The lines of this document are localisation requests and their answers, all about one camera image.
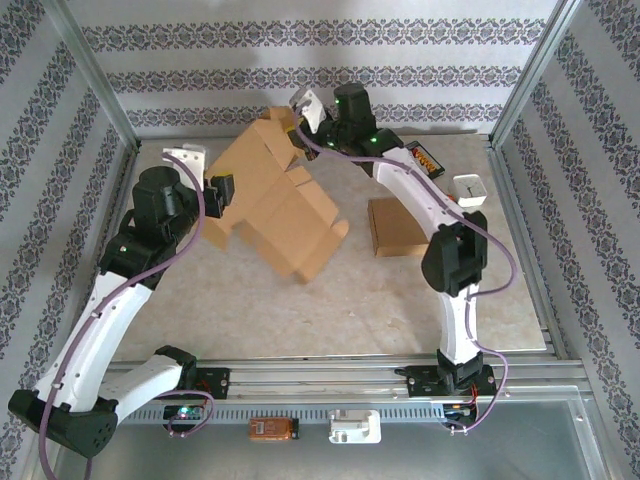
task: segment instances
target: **beige floor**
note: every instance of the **beige floor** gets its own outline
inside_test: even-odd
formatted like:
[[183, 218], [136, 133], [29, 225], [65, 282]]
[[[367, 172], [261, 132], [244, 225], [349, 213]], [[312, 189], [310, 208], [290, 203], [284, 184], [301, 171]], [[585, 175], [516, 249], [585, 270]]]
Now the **beige floor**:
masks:
[[[490, 231], [515, 254], [481, 138], [405, 137], [420, 141], [452, 175], [478, 173], [489, 196], [482, 206]], [[217, 156], [230, 140], [209, 140]], [[143, 143], [137, 171], [161, 163], [163, 147]], [[435, 352], [440, 306], [420, 272], [418, 257], [375, 258], [367, 217], [369, 198], [389, 196], [358, 167], [331, 158], [305, 162], [350, 222], [350, 232], [324, 271], [308, 285], [281, 278], [237, 237], [228, 252], [200, 240], [172, 267], [139, 312], [115, 360], [143, 360], [171, 344], [198, 358]], [[490, 244], [482, 289], [504, 282], [508, 264]], [[478, 336], [503, 351], [544, 349], [522, 276], [509, 291], [478, 301]]]

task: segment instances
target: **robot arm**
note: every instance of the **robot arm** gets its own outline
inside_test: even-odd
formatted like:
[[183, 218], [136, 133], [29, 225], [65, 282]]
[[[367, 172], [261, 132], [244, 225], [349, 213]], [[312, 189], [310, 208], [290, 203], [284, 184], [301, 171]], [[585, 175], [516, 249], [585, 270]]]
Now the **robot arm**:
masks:
[[[359, 165], [402, 202], [429, 239], [422, 271], [427, 283], [438, 292], [444, 312], [438, 350], [439, 382], [449, 393], [463, 391], [483, 369], [482, 352], [475, 344], [475, 299], [470, 301], [468, 319], [471, 337], [466, 328], [465, 308], [469, 295], [478, 291], [482, 269], [487, 264], [487, 240], [458, 223], [449, 212], [465, 217], [484, 230], [486, 218], [481, 212], [464, 212], [417, 168], [412, 153], [404, 148], [395, 133], [377, 128], [368, 94], [361, 84], [338, 87], [334, 95], [338, 106], [336, 119], [311, 90], [301, 89], [296, 93], [291, 105], [306, 120], [300, 128], [322, 147], [352, 157], [382, 157], [381, 160], [393, 161], [393, 164]], [[440, 202], [407, 173], [410, 170], [422, 177]], [[442, 202], [449, 212], [442, 208]]]
[[[183, 160], [196, 179], [203, 179], [205, 152], [168, 149]], [[73, 351], [60, 385], [53, 385], [71, 340], [96, 315], [94, 310], [116, 287], [160, 265], [176, 254], [176, 247], [198, 219], [195, 191], [185, 186], [171, 167], [145, 170], [133, 188], [134, 208], [125, 214], [118, 234], [107, 244], [100, 260], [101, 273], [70, 340], [34, 390], [17, 390], [9, 410], [39, 431], [44, 405], [57, 389], [47, 437], [86, 458], [97, 455], [116, 426], [133, 411], [170, 390], [192, 389], [196, 358], [165, 346], [143, 365], [103, 383], [116, 348], [131, 321], [155, 290], [162, 272], [123, 290], [104, 306]], [[234, 193], [233, 177], [202, 180], [205, 214], [220, 218]]]

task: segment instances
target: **patterned wallpaper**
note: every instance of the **patterned wallpaper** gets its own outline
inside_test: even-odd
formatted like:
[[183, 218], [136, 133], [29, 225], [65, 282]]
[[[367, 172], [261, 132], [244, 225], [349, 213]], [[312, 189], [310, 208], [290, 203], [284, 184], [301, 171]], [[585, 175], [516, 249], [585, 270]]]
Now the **patterned wallpaper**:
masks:
[[367, 85], [382, 123], [489, 133], [555, 0], [70, 0], [142, 137], [240, 132], [301, 85]]
[[623, 478], [640, 478], [640, 15], [585, 2], [503, 146], [552, 305]]
[[[69, 50], [31, 0], [0, 2], [0, 405], [62, 347], [97, 274], [126, 152]], [[0, 479], [34, 439], [0, 410]]]

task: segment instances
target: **brown cardboard piece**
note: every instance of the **brown cardboard piece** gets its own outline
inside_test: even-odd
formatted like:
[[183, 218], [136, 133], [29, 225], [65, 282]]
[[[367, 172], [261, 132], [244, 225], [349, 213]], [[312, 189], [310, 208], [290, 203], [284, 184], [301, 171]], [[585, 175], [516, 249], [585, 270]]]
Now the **brown cardboard piece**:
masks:
[[429, 244], [415, 218], [395, 197], [369, 200], [369, 226], [376, 257], [424, 255]]
[[304, 167], [286, 133], [291, 109], [275, 107], [256, 120], [213, 163], [207, 177], [233, 174], [235, 194], [221, 219], [207, 218], [203, 236], [225, 250], [232, 230], [283, 276], [312, 280], [349, 230], [338, 208]]

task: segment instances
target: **enclosure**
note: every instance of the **enclosure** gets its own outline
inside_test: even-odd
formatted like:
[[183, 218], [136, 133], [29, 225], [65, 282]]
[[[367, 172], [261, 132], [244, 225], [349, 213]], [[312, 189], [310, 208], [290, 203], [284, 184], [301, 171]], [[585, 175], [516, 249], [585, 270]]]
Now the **enclosure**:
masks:
[[[189, 141], [215, 158], [299, 87], [329, 103], [334, 88], [361, 82], [379, 124], [445, 166], [438, 186], [463, 173], [485, 183], [490, 231], [521, 267], [508, 293], [478, 301], [480, 342], [512, 366], [508, 395], [476, 439], [429, 428], [420, 409], [437, 399], [411, 398], [394, 370], [435, 364], [435, 292], [419, 258], [372, 254], [367, 201], [386, 188], [320, 156], [301, 163], [349, 221], [344, 243], [302, 285], [236, 236], [226, 252], [200, 240], [138, 314], [108, 375], [171, 344], [231, 369], [227, 400], [200, 440], [178, 447], [158, 427], [166, 403], [150, 403], [97, 457], [95, 478], [453, 479], [472, 465], [474, 478], [640, 478], [638, 8], [2, 0], [2, 402], [61, 350], [132, 185], [162, 148]], [[483, 289], [507, 268], [496, 250], [489, 258]], [[331, 450], [327, 412], [364, 404], [384, 412], [387, 441]], [[308, 440], [250, 444], [242, 426], [261, 410], [307, 415]], [[43, 478], [36, 435], [6, 409], [0, 418], [0, 478]], [[189, 469], [158, 459], [172, 451]], [[81, 477], [82, 459], [51, 453], [61, 478]]]

